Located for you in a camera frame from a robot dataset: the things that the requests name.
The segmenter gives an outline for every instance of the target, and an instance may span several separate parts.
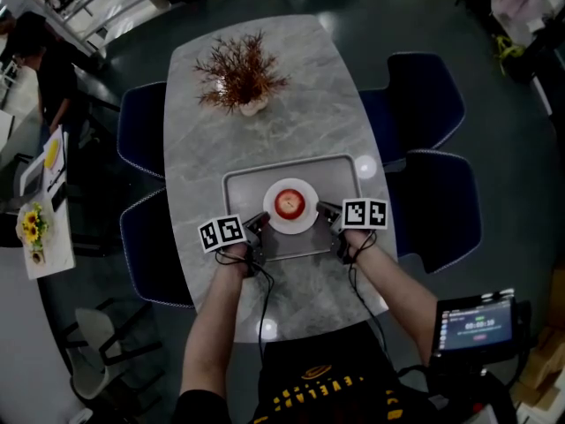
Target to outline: display screen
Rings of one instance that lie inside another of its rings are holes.
[[[441,351],[472,349],[512,339],[510,300],[441,312]]]

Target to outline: floor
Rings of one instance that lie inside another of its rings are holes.
[[[514,287],[519,299],[531,301],[533,329],[539,330],[551,269],[562,247],[564,188],[554,131],[534,93],[501,75],[491,40],[462,7],[454,6],[454,0],[206,0],[169,11],[114,40],[107,49],[109,68],[100,82],[87,78],[87,84],[93,93],[119,97],[131,87],[166,80],[171,53],[184,42],[248,19],[294,13],[319,18],[359,89],[387,84],[386,60],[394,52],[432,51],[445,60],[467,114],[442,149],[471,162],[484,239],[471,256],[436,276],[426,276],[418,258],[403,259],[402,265],[441,299]],[[116,115],[102,119],[116,130]],[[125,190],[124,206],[162,186],[125,165],[113,163],[111,168]],[[81,224],[90,229],[87,220]],[[108,296],[134,296],[119,250],[104,259],[78,258],[75,270],[45,278],[42,286],[59,328],[72,321],[74,307],[92,307]],[[140,304],[135,301],[131,307]],[[172,413],[193,319],[193,311],[154,306],[146,333],[165,345],[155,363],[164,363],[166,375],[158,383],[164,400],[147,421],[164,422]],[[380,321],[395,367],[415,364],[416,351],[393,318],[385,314]],[[514,366],[509,362],[493,370],[509,379]],[[259,371],[257,346],[236,344],[228,392],[237,424],[252,416]]]

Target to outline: tray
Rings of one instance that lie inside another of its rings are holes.
[[[350,155],[325,155],[227,173],[222,179],[227,215],[239,214],[241,221],[263,211],[268,188],[283,178],[308,182],[321,201],[341,204],[345,198],[361,197],[355,163]],[[317,218],[308,231],[286,235],[268,225],[263,231],[263,253],[267,261],[325,253],[331,246],[328,222]]]

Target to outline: shirt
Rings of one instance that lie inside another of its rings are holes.
[[[253,424],[426,422],[434,414],[423,396],[398,381],[365,322],[268,344],[259,391]],[[177,402],[173,423],[188,422],[229,424],[228,406],[213,392],[187,391]]]
[[[8,41],[0,56],[2,63],[9,63],[19,43],[29,39],[37,40],[43,47],[50,47],[57,42],[55,36],[45,28],[43,16],[31,11],[24,12],[18,17],[15,28],[8,35]]]
[[[50,124],[63,100],[73,99],[77,95],[74,67],[57,46],[52,46],[43,54],[37,81],[43,100],[43,116]]]

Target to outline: white chair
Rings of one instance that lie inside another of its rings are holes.
[[[77,321],[63,332],[65,349],[72,367],[72,387],[76,394],[85,400],[96,398],[111,382],[124,375],[127,360],[162,347],[162,344],[157,342],[131,351],[124,350],[119,342],[120,339],[123,339],[133,325],[151,308],[151,304],[145,304],[122,327],[115,329],[112,320],[102,311],[112,303],[114,300],[109,299],[96,309],[76,309]],[[76,329],[80,331],[84,340],[66,341],[66,338]],[[128,387],[128,389],[135,394],[140,394],[162,376],[163,372],[153,377],[141,388]],[[156,399],[150,406],[159,400],[160,398]]]

